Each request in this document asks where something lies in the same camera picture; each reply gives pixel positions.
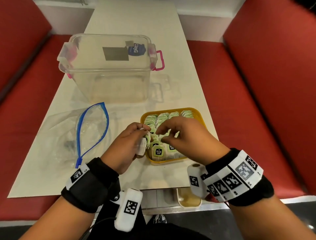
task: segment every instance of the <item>ziplock bag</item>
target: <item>ziplock bag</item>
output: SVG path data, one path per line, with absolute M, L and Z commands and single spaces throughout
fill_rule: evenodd
M 104 102 L 49 116 L 37 135 L 40 155 L 49 166 L 78 168 L 85 154 L 92 153 L 105 137 L 108 127 Z

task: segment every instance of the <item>left hand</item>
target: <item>left hand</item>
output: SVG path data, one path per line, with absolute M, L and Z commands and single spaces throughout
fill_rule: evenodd
M 101 156 L 102 162 L 118 174 L 125 173 L 136 157 L 143 157 L 136 155 L 136 151 L 139 147 L 139 140 L 146 135 L 147 131 L 150 131 L 150 127 L 145 124 L 128 125 Z

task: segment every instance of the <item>yellow tray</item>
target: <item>yellow tray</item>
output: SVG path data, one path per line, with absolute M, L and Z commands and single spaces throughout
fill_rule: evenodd
M 146 112 L 142 115 L 142 117 L 140 118 L 140 122 L 141 123 L 144 123 L 145 121 L 145 118 L 148 116 L 148 115 L 153 115 L 153 114 L 161 114 L 161 113 L 164 113 L 164 112 L 168 112 L 168 113 L 172 113 L 172 112 L 179 112 L 181 113 L 182 111 L 184 110 L 191 110 L 192 113 L 193 113 L 193 117 L 198 120 L 203 126 L 205 126 L 205 123 L 203 121 L 203 118 L 200 114 L 200 112 L 198 110 L 196 110 L 195 108 L 177 108 L 177 109 L 169 109 L 169 110 L 162 110 L 162 111 L 154 111 L 154 112 Z M 163 165 L 163 164 L 168 164 L 168 163 L 171 163 L 173 161 L 178 161 L 178 160 L 182 160 L 182 159 L 185 159 L 187 157 L 181 157 L 181 158 L 175 158 L 175 159 L 169 159 L 169 160 L 165 160 L 165 161 L 153 161 L 150 159 L 149 155 L 148 155 L 148 152 L 146 151 L 145 152 L 145 155 L 146 157 L 150 160 L 150 163 L 152 165 L 155 165 L 155 166 L 158 166 L 158 165 Z

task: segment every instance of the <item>clear plastic storage box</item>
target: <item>clear plastic storage box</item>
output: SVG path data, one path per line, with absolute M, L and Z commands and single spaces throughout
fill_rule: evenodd
M 143 35 L 76 34 L 57 60 L 92 104 L 146 100 L 150 72 L 157 70 L 155 45 Z

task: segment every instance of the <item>pink latch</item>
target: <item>pink latch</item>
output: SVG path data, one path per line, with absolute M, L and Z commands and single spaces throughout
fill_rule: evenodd
M 154 67 L 153 71 L 160 71 L 160 70 L 163 70 L 165 68 L 165 61 L 163 60 L 163 57 L 162 57 L 162 51 L 158 50 L 157 53 L 160 53 L 162 67 L 159 67 L 159 68 Z

